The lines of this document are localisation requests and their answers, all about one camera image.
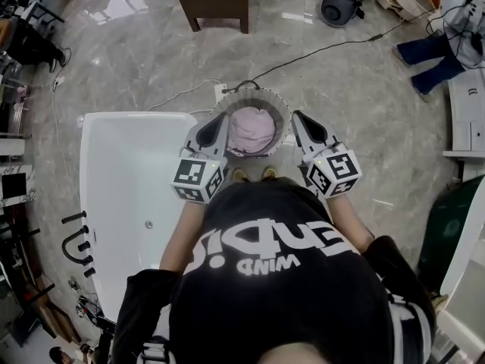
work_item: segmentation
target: pink towel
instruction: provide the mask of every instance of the pink towel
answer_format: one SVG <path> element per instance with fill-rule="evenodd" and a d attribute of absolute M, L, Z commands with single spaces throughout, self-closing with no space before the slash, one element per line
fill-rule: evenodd
<path fill-rule="evenodd" d="M 241 108 L 230 116 L 229 147 L 240 152 L 261 151 L 274 138 L 274 120 L 264 109 Z"/>

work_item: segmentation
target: hair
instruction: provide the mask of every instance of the hair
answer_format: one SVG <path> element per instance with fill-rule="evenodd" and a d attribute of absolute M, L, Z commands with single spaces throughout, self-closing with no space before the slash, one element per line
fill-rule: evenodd
<path fill-rule="evenodd" d="M 48 352 L 49 357 L 55 364 L 63 364 L 62 362 L 62 350 L 60 347 L 53 347 L 49 352 Z"/>

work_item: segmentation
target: jeans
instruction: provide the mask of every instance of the jeans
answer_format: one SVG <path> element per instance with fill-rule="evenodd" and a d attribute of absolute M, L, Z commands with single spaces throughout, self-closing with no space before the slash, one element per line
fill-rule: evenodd
<path fill-rule="evenodd" d="M 41 62 L 50 63 L 53 59 L 60 61 L 64 57 L 60 49 L 22 19 L 19 19 L 7 54 L 19 64 L 35 65 Z"/>
<path fill-rule="evenodd" d="M 397 45 L 397 49 L 408 64 L 419 64 L 430 59 L 445 57 L 430 70 L 411 77 L 413 86 L 422 94 L 428 94 L 439 83 L 444 80 L 451 80 L 465 71 L 460 61 L 455 57 L 446 34 L 437 38 L 401 43 Z"/>

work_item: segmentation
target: speaker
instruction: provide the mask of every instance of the speaker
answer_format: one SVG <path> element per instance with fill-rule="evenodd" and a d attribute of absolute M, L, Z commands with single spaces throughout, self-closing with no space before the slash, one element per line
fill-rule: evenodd
<path fill-rule="evenodd" d="M 358 0 L 323 0 L 321 14 L 332 27 L 343 27 L 355 16 L 360 5 Z"/>

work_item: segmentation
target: white bathtub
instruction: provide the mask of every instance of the white bathtub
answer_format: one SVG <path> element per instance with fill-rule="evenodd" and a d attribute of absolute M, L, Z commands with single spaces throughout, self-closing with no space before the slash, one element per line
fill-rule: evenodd
<path fill-rule="evenodd" d="M 127 277 L 158 268 L 182 200 L 170 187 L 179 149 L 196 123 L 184 113 L 87 114 L 80 153 L 83 223 L 103 312 L 116 322 Z"/>

